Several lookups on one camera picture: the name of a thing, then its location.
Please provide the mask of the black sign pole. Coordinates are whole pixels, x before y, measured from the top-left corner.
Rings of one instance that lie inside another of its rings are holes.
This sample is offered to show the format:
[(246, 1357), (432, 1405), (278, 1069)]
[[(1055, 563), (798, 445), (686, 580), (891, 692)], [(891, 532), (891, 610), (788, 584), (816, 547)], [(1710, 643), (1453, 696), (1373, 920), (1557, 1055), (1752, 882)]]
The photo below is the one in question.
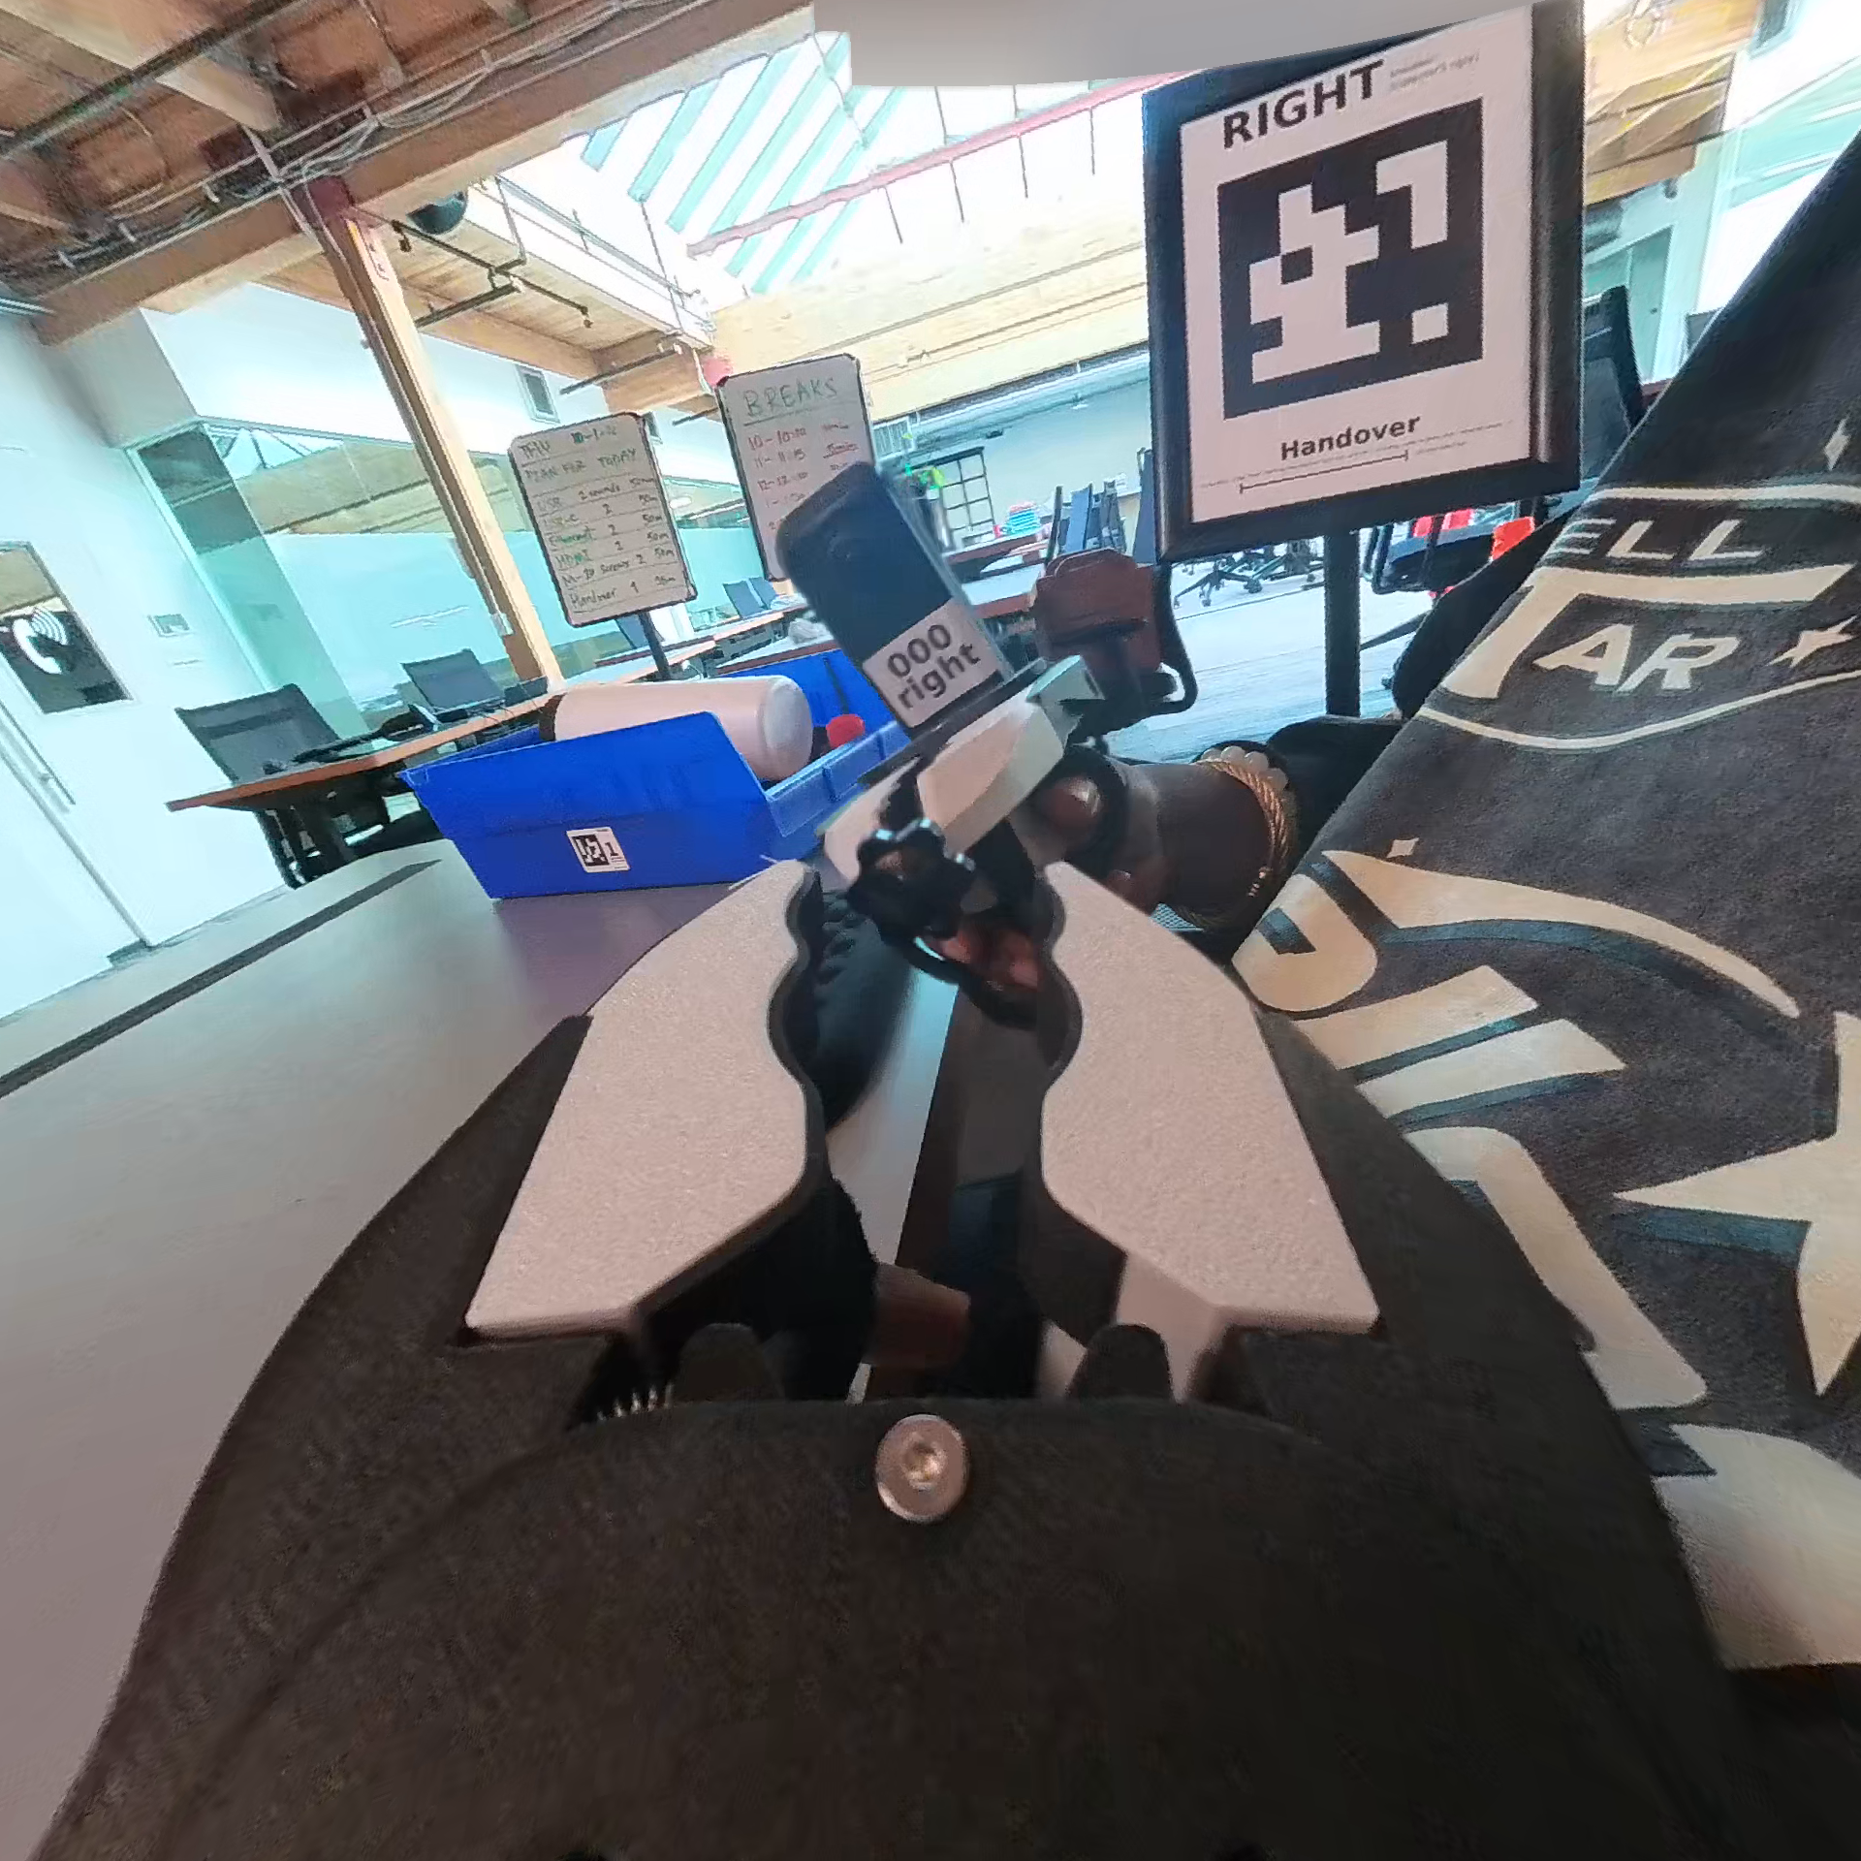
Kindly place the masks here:
[(1326, 714), (1360, 715), (1360, 532), (1352, 527), (1326, 534), (1320, 568)]

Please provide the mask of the person's left hand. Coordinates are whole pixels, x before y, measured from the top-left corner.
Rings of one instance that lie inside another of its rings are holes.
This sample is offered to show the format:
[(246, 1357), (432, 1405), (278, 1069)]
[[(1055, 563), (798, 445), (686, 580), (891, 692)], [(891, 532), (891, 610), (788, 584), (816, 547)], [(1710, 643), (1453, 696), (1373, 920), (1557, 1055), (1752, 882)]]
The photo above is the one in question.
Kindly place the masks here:
[(970, 1296), (920, 1271), (882, 1262), (864, 1360), (874, 1368), (925, 1373), (962, 1360), (970, 1341)]

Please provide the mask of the brown office chair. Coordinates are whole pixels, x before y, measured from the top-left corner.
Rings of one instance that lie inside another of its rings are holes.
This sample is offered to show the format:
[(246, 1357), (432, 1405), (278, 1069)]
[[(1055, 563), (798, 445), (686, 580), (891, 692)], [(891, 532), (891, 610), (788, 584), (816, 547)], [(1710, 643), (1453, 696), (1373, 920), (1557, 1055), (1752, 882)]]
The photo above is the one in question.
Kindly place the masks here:
[(1102, 735), (1195, 707), (1199, 683), (1179, 635), (1173, 571), (1117, 550), (1084, 550), (1048, 564), (1030, 615), (1045, 660), (1082, 658), (1098, 697), (1086, 723)]

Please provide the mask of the black framed marker sign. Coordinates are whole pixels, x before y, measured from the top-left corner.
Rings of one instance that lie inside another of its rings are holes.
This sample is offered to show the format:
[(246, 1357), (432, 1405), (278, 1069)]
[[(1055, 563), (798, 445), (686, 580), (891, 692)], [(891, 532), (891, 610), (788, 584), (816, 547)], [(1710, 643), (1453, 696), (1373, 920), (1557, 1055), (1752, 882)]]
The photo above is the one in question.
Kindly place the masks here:
[(1575, 485), (1584, 79), (1523, 4), (1145, 96), (1163, 564)]

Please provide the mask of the blue plastic bin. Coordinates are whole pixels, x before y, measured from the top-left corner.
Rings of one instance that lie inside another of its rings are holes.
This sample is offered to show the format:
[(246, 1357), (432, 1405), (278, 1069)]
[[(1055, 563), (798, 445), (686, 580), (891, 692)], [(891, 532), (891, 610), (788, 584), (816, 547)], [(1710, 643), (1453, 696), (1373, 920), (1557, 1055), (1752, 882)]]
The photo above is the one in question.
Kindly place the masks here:
[[(833, 751), (837, 714), (868, 732)], [(665, 890), (809, 860), (907, 737), (833, 646), (696, 683), (567, 687), (531, 726), (407, 785), (493, 899)]]

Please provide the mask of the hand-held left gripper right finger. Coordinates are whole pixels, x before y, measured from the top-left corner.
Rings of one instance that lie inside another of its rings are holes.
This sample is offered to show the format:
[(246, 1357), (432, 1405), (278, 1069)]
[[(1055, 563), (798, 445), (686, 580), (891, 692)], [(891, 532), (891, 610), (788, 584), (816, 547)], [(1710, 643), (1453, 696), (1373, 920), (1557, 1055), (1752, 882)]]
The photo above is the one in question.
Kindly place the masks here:
[(1039, 1314), (1080, 1345), (1151, 1332), (1179, 1397), (1231, 1332), (1369, 1333), (1379, 1298), (1246, 992), (1096, 879), (1048, 884)]

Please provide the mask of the whiteboard with red writing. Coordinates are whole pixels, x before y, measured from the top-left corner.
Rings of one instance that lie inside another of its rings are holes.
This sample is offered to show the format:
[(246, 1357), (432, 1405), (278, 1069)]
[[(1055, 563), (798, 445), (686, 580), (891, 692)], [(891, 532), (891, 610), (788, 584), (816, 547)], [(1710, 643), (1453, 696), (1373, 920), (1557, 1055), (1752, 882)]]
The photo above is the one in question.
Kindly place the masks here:
[(861, 367), (828, 355), (737, 370), (713, 397), (763, 568), (784, 583), (779, 522), (851, 465), (878, 465)]

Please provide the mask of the black office chair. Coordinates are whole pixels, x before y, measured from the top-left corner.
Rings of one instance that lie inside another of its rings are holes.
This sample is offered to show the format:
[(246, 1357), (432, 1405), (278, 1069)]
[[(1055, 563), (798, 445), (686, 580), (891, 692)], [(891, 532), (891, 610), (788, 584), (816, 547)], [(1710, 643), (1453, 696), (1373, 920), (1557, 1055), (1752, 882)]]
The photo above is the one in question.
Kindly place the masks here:
[[(308, 694), (294, 684), (217, 705), (179, 707), (175, 718), (231, 785), (308, 771), (313, 764), (342, 759), (374, 745), (370, 734), (340, 735)], [(254, 808), (252, 818), (273, 863), (290, 888), (324, 877), (334, 863), (336, 846), (343, 851), (373, 846), (391, 826), (384, 798), (354, 786), (343, 796), (332, 805), (322, 840), (294, 816), (274, 806)]]

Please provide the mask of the person's right hand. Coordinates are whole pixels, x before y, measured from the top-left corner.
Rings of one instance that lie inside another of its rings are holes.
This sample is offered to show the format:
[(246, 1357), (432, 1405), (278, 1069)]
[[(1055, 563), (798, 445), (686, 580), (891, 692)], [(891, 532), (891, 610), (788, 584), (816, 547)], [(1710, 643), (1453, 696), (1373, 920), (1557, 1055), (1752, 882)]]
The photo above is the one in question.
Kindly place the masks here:
[(1106, 759), (1045, 781), (1034, 808), (1108, 890), (1211, 932), (1250, 930), (1287, 873), (1286, 808), (1207, 759)]

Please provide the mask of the whiteboard with green writing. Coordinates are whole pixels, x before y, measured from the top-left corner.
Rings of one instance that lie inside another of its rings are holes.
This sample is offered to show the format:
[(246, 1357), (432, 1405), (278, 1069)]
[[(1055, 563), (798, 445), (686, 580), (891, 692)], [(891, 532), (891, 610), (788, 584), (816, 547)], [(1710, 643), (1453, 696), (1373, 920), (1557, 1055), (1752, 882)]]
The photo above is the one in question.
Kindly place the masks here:
[(654, 439), (639, 411), (519, 435), (506, 458), (575, 630), (696, 601)]

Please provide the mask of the black star knob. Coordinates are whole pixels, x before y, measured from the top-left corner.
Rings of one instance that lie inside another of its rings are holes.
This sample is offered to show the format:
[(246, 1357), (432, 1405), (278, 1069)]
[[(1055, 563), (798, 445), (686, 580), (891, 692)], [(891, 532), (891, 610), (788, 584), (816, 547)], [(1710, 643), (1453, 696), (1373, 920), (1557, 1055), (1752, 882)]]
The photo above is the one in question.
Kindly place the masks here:
[(879, 826), (860, 843), (848, 899), (891, 946), (937, 948), (960, 932), (977, 877), (973, 860), (918, 818)]

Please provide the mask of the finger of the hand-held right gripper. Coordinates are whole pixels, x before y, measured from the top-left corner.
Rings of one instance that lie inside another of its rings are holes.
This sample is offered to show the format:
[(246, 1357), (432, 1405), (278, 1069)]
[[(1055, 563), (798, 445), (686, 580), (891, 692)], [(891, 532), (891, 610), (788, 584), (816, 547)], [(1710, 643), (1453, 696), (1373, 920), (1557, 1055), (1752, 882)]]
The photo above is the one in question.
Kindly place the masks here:
[(1005, 707), (1036, 714), (1059, 741), (1090, 741), (1117, 732), (1112, 701), (1082, 655), (1023, 666), (1005, 692)]
[(1055, 775), (1064, 737), (1039, 705), (1002, 705), (941, 748), (908, 747), (826, 821), (826, 866), (855, 879), (861, 846), (884, 828), (886, 805), (904, 799), (904, 825), (929, 821), (949, 857), (970, 854), (1008, 826), (1034, 871), (1069, 857), (1056, 828), (1036, 818), (1033, 798)]

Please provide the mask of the wooden desk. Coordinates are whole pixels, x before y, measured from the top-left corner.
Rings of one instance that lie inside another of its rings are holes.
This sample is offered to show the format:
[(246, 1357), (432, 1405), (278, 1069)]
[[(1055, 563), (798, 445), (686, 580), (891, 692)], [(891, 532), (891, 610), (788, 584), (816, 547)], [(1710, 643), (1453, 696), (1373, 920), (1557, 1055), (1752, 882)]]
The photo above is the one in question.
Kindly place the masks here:
[(566, 694), (566, 689), (566, 684), (548, 684), (516, 705), (469, 715), (452, 726), (392, 739), (370, 739), (342, 756), (324, 756), (322, 759), (313, 758), (308, 763), (292, 764), (283, 773), (233, 781), (190, 798), (175, 798), (167, 802), (167, 811), (181, 814), (198, 808), (227, 808), (254, 814), (325, 799), (340, 792), (346, 785), (374, 785), (376, 779), (396, 777), (440, 751), (472, 747), (484, 737), (516, 729), (519, 724), (539, 718), (549, 702)]

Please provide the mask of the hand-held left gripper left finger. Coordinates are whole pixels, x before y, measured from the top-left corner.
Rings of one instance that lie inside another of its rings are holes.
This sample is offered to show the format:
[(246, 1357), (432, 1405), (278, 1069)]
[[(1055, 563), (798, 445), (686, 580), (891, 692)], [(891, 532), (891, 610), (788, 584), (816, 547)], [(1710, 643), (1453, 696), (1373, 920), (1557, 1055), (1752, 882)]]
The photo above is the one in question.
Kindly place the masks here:
[(467, 1306), (469, 1333), (643, 1343), (679, 1296), (813, 1193), (822, 1108), (783, 1017), (819, 899), (813, 869), (774, 863), (594, 1003)]

